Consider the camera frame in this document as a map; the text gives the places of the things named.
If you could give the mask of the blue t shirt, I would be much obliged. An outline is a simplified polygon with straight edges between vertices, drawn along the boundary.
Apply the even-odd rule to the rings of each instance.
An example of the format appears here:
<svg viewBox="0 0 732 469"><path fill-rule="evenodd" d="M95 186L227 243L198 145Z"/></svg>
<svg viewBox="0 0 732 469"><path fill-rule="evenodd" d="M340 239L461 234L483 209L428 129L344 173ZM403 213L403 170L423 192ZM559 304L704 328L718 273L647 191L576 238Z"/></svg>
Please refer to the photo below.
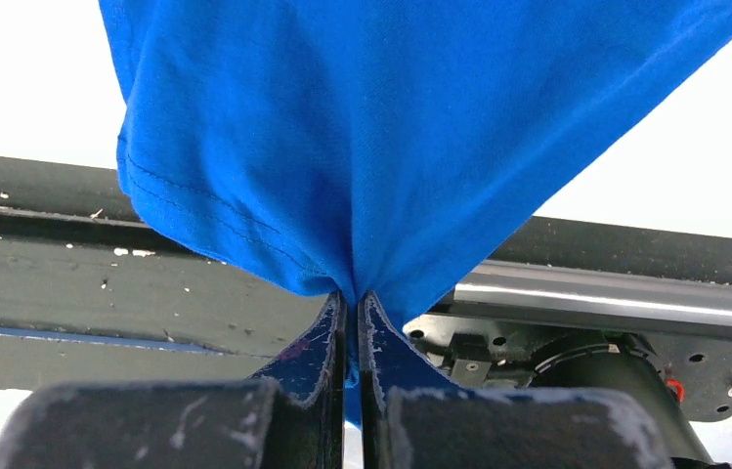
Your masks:
<svg viewBox="0 0 732 469"><path fill-rule="evenodd" d="M732 39L732 1L103 1L122 191L403 325Z"/></svg>

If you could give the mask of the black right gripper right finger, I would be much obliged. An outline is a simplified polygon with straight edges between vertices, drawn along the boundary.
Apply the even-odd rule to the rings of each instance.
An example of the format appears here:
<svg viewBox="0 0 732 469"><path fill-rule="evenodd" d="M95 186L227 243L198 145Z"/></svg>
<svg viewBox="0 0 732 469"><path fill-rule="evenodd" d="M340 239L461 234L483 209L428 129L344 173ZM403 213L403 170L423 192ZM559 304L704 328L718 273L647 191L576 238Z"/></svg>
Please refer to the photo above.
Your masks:
<svg viewBox="0 0 732 469"><path fill-rule="evenodd" d="M358 304L366 468L670 468L652 417L606 389L469 389Z"/></svg>

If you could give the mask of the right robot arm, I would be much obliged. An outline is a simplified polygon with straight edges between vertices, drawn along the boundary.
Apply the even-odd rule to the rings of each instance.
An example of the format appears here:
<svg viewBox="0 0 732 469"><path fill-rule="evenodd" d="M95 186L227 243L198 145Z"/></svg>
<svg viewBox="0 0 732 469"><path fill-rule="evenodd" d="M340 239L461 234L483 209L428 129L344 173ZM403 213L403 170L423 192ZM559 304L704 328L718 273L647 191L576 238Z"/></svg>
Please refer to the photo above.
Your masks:
<svg viewBox="0 0 732 469"><path fill-rule="evenodd" d="M339 468L358 416L367 468L710 468L683 384L638 336L578 333L527 385L471 388L391 324L376 295L316 321L239 381L66 384L33 393L0 468Z"/></svg>

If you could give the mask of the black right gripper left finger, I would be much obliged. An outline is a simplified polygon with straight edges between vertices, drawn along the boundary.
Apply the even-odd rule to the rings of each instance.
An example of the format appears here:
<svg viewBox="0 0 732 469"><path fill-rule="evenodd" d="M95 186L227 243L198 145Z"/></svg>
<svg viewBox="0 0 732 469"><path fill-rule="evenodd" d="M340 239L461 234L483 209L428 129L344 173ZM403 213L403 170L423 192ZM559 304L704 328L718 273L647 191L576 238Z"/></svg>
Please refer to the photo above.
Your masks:
<svg viewBox="0 0 732 469"><path fill-rule="evenodd" d="M307 331L241 380L37 391L0 434L0 468L339 468L346 312L330 294Z"/></svg>

